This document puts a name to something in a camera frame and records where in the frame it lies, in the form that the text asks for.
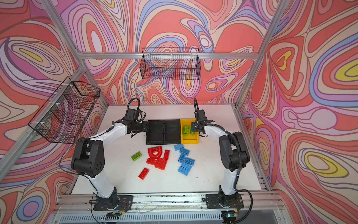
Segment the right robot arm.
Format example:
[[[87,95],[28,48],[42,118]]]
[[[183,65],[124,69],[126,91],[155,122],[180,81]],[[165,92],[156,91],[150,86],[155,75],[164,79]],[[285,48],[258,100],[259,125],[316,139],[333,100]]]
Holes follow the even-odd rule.
[[[209,120],[205,111],[194,108],[195,121],[191,124],[191,130],[202,133],[207,137],[216,137],[219,143],[221,162],[226,169],[218,191],[218,204],[228,208],[239,202],[237,184],[240,172],[250,162],[250,154],[241,132],[232,133],[224,127]]]

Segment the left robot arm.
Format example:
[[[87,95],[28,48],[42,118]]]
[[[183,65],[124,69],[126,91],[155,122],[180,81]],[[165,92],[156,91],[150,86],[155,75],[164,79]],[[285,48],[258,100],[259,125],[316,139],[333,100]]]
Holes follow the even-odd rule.
[[[112,122],[112,125],[89,138],[80,138],[75,145],[75,151],[71,161],[71,169],[78,175],[88,179],[96,201],[107,210],[114,210],[119,206],[117,189],[112,185],[103,171],[105,166],[104,148],[117,139],[130,134],[147,131],[146,113],[140,109],[126,109],[122,119]]]

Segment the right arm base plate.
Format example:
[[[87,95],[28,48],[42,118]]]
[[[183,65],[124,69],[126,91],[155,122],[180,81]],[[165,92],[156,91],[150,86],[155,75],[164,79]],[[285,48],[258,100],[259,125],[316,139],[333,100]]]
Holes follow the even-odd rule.
[[[206,194],[202,201],[206,203],[208,209],[237,209],[244,208],[241,194],[224,195],[222,193]]]

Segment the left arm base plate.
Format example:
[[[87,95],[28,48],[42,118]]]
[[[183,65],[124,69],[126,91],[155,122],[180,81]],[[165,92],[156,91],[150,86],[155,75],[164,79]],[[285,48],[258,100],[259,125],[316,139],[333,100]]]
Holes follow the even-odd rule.
[[[101,198],[91,200],[94,211],[128,211],[131,210],[133,195],[117,195],[115,198]]]

